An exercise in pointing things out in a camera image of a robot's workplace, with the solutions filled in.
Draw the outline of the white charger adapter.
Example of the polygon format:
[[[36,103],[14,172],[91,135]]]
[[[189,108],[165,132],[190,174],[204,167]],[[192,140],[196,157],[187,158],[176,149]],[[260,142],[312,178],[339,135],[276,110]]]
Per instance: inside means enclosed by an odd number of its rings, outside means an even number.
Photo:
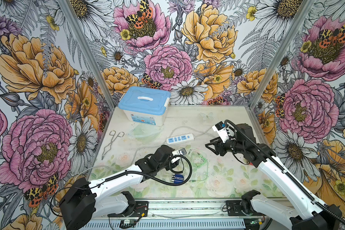
[[[173,156],[177,156],[177,155],[186,156],[187,152],[186,152],[185,148],[182,148],[182,149],[174,150],[172,152],[172,154],[173,154]]]

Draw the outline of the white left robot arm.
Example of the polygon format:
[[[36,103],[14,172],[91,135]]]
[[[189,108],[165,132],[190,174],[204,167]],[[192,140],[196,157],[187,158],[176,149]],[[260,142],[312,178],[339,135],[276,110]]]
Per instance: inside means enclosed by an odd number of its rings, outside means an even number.
[[[59,202],[61,215],[67,230],[79,230],[92,218],[107,214],[129,216],[135,208],[133,196],[124,189],[154,180],[164,185],[173,183],[156,177],[161,170],[172,171],[179,165],[186,150],[160,146],[154,154],[137,160],[132,166],[111,176],[87,181],[77,179]]]

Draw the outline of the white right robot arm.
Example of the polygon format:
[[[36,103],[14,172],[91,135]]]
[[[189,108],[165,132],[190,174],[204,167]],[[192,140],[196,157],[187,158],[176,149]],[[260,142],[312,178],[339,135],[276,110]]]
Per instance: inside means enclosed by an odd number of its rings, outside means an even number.
[[[265,144],[258,144],[248,124],[236,125],[229,120],[212,126],[218,137],[206,148],[215,155],[242,154],[256,169],[264,173],[285,195],[292,207],[273,201],[256,190],[241,197],[241,211],[250,215],[261,213],[289,230],[337,230],[345,226],[340,208],[328,205],[307,189]]]

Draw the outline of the blue electric shaver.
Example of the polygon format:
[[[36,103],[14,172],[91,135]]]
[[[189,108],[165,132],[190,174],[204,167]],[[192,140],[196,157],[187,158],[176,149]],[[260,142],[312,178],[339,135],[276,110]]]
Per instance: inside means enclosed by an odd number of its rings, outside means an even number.
[[[181,184],[185,180],[184,176],[182,174],[174,174],[172,175],[172,182],[174,184]]]

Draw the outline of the white power strip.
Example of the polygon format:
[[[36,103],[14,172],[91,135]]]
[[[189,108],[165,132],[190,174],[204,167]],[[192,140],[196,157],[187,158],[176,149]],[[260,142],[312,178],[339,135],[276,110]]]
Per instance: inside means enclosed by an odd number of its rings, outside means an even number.
[[[189,133],[189,134],[169,137],[166,139],[166,143],[168,145],[177,145],[177,144],[183,144],[186,142],[191,142],[194,140],[195,140],[194,135],[192,133]]]

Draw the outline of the clear green plastic bag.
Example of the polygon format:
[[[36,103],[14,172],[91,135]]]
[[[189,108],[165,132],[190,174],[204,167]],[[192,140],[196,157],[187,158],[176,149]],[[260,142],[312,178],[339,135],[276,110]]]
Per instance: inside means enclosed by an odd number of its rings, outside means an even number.
[[[157,139],[162,131],[161,126],[139,124],[128,133],[128,136],[139,142],[148,143]]]

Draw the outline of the floral table mat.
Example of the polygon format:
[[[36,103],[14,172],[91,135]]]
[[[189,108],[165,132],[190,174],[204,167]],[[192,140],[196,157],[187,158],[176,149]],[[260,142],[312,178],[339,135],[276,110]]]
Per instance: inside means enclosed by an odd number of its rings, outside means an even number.
[[[85,174],[89,180],[110,176],[154,153],[162,143],[161,140],[148,143],[122,141],[112,144],[111,150],[101,160],[105,147],[102,146],[94,165]],[[244,165],[240,156],[216,156],[198,140],[174,148],[187,151],[186,157],[193,169],[189,181],[182,186],[166,186],[149,179],[126,189],[134,198],[239,198],[250,190],[267,197],[283,196],[264,173],[252,165]]]

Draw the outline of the blue lid storage box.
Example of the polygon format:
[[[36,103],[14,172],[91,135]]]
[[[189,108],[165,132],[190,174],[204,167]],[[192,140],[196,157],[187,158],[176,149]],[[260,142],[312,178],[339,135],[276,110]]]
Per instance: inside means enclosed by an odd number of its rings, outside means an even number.
[[[170,104],[171,93],[165,90],[133,86],[121,97],[118,108],[128,120],[161,127]]]

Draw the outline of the metal scissor tongs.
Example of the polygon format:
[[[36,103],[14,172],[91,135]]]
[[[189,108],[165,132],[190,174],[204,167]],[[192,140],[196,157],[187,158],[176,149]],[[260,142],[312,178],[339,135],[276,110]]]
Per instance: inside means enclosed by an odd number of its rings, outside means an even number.
[[[111,130],[109,133],[109,137],[110,137],[110,142],[104,147],[103,149],[103,153],[101,156],[101,160],[103,160],[106,156],[106,154],[111,150],[112,148],[112,144],[116,141],[116,139],[118,138],[122,138],[124,137],[125,133],[124,132],[119,132],[117,133],[115,130]]]

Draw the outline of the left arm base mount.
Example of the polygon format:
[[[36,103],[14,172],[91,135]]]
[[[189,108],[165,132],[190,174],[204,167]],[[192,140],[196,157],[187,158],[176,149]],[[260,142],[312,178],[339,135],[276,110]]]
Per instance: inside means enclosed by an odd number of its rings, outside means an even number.
[[[135,205],[129,205],[126,210],[120,214],[108,214],[109,218],[129,218],[129,217],[146,217],[148,215],[149,202],[137,201]]]

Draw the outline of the aluminium front rail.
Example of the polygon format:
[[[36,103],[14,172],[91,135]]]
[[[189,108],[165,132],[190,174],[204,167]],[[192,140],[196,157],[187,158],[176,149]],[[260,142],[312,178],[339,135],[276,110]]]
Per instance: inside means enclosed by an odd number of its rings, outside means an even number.
[[[120,198],[108,197],[85,215],[89,219],[136,217],[137,214],[122,214],[127,203]],[[292,214],[297,216],[295,207],[285,198],[270,199],[264,197],[257,209],[258,214],[244,214],[241,210],[241,200],[235,199],[136,199],[135,209],[138,213],[145,213],[149,218],[160,217],[163,219],[193,219],[193,218],[219,218],[239,217],[253,218],[255,216],[268,216],[275,214]]]

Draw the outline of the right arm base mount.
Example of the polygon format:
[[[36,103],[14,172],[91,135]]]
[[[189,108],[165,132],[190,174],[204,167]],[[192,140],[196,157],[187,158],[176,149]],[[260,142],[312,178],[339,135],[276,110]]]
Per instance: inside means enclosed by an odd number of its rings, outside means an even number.
[[[261,216],[264,214],[246,208],[242,205],[241,200],[226,200],[223,211],[227,212],[228,216]]]

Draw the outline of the aluminium right corner post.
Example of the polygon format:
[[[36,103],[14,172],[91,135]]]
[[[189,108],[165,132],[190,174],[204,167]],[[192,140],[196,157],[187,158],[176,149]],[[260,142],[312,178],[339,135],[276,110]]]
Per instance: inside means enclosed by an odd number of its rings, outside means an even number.
[[[289,31],[284,34],[284,38],[280,43],[279,48],[277,49],[274,58],[272,59],[269,67],[266,70],[266,73],[260,82],[256,92],[254,93],[253,97],[249,102],[249,108],[254,109],[257,101],[263,95],[264,90],[266,89],[267,85],[269,84],[270,80],[272,79],[273,74],[275,73],[278,64],[280,63],[281,59],[286,53],[286,49],[290,46],[291,41],[294,39],[295,35],[297,34],[300,27],[304,24],[304,21],[309,14],[312,6],[314,5],[315,1],[303,1],[300,5],[300,8],[295,15],[295,18],[292,24],[289,27]]]

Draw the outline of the aluminium corner post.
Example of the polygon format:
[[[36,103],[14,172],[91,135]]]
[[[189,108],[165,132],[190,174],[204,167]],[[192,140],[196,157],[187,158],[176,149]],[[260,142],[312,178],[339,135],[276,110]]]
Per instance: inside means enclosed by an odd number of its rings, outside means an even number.
[[[90,65],[91,71],[93,72],[100,86],[100,89],[103,92],[103,95],[108,103],[108,106],[110,107],[111,111],[114,111],[116,107],[114,100],[109,92],[109,89],[105,83],[104,78],[102,77],[101,70],[89,46],[87,37],[85,36],[83,32],[83,27],[78,22],[78,19],[72,8],[71,3],[69,1],[59,1],[59,5],[60,5],[60,8],[63,10],[65,18],[67,19],[67,22],[69,23],[74,33],[75,39],[77,40],[80,48],[82,49],[83,54],[86,57],[88,64]]]
[[[277,49],[274,58],[272,59],[269,67],[266,70],[266,73],[260,82],[256,92],[254,93],[253,97],[249,102],[249,108],[254,109],[257,101],[263,95],[264,90],[266,89],[267,85],[269,84],[270,80],[272,79],[273,74],[275,73],[278,64],[280,63],[281,59],[286,53],[286,49],[290,46],[291,41],[294,39],[295,35],[297,34],[300,27],[304,24],[304,21],[309,14],[312,6],[314,5],[315,1],[303,1],[300,5],[300,8],[295,15],[295,18],[292,24],[289,27],[289,31],[284,34],[284,38],[280,43],[279,48]]]

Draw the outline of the aluminium left corner post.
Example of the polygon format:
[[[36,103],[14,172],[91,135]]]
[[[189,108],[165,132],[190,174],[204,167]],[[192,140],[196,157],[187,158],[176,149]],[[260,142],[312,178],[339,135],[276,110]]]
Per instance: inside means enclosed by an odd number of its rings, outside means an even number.
[[[60,8],[63,10],[65,18],[67,19],[67,22],[69,23],[74,33],[75,39],[77,40],[80,48],[82,49],[83,54],[86,57],[88,64],[90,65],[91,71],[93,72],[100,86],[100,89],[103,92],[103,95],[108,103],[108,106],[110,107],[111,111],[114,111],[116,107],[114,100],[109,92],[109,89],[105,83],[104,78],[102,77],[101,70],[89,46],[87,37],[85,36],[83,32],[83,27],[78,22],[78,19],[72,8],[71,3],[69,1],[59,1],[59,5],[60,5]]]

